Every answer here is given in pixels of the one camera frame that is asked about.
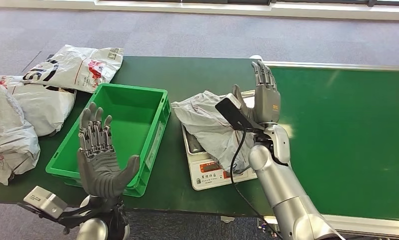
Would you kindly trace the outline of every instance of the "red logo on bag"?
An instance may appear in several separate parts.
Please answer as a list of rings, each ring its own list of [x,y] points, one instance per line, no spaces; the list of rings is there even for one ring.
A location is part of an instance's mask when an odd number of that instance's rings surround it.
[[[4,88],[8,89],[8,87],[7,87],[7,81],[6,81],[5,76],[1,77],[1,79],[0,79],[0,86],[1,86],[1,85],[2,85]]]
[[[101,61],[94,61],[91,60],[90,63],[88,64],[89,66],[89,72],[92,73],[92,78],[93,79],[100,79],[101,78],[101,73],[103,72],[103,68],[105,67],[105,63]]]

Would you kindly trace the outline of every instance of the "gray carpet floor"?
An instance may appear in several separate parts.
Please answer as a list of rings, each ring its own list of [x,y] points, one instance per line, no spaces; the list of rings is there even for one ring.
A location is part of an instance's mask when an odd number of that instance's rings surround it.
[[[125,55],[399,66],[399,21],[0,8],[0,75],[21,75],[64,44]],[[255,218],[130,212],[131,239],[270,239]],[[0,239],[70,240],[58,224],[0,204]]]

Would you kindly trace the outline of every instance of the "black cable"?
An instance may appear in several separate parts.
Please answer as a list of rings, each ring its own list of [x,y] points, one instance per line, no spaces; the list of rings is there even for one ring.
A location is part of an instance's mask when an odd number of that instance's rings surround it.
[[[278,238],[283,240],[282,236],[275,229],[273,229],[272,226],[270,226],[270,224],[265,220],[265,218],[253,207],[253,205],[251,205],[251,203],[244,197],[244,195],[242,195],[242,193],[238,190],[237,186],[235,185],[234,177],[233,177],[234,176],[234,163],[235,163],[235,159],[237,158],[238,153],[241,151],[242,145],[244,144],[245,137],[247,136],[247,130],[244,127],[242,127],[242,128],[243,128],[242,138],[240,140],[238,148],[235,151],[235,155],[233,155],[232,162],[230,163],[230,181],[232,182],[232,185],[235,188],[235,190],[237,191],[237,193],[241,196],[241,198],[243,198],[243,200],[255,212],[257,217],[259,217],[264,223],[266,223],[266,227],[270,228],[270,230],[273,233],[275,233]]]

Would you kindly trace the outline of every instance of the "robotic thumb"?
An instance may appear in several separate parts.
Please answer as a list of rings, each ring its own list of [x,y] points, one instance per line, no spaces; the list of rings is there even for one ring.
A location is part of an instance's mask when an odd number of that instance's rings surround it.
[[[126,185],[135,177],[139,171],[141,159],[138,155],[132,155],[127,161],[125,169],[114,177],[114,185],[117,189],[125,189]]]
[[[232,94],[235,96],[236,99],[238,99],[238,101],[240,102],[240,110],[243,112],[243,114],[245,114],[246,116],[248,116],[248,107],[245,104],[244,99],[242,98],[242,94],[241,94],[241,89],[237,84],[234,84],[232,86]]]

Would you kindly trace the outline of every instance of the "plastic bag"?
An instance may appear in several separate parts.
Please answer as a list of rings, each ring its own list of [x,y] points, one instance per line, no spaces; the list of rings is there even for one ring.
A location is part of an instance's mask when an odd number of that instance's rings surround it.
[[[75,104],[76,90],[22,80],[23,76],[0,76],[0,86],[17,100],[38,137],[60,131]]]
[[[26,83],[93,93],[109,83],[123,62],[123,48],[87,48],[65,45],[54,56],[29,70]]]
[[[171,107],[186,130],[194,135],[204,150],[215,158],[223,170],[229,172],[234,154],[242,138],[241,131],[235,131],[216,109],[221,98],[205,91],[181,102],[172,102]],[[254,146],[254,134],[245,136],[239,154],[236,156],[233,172],[240,174],[250,167],[248,157]]]
[[[0,183],[8,185],[14,174],[33,169],[40,152],[35,129],[17,101],[0,86]]]

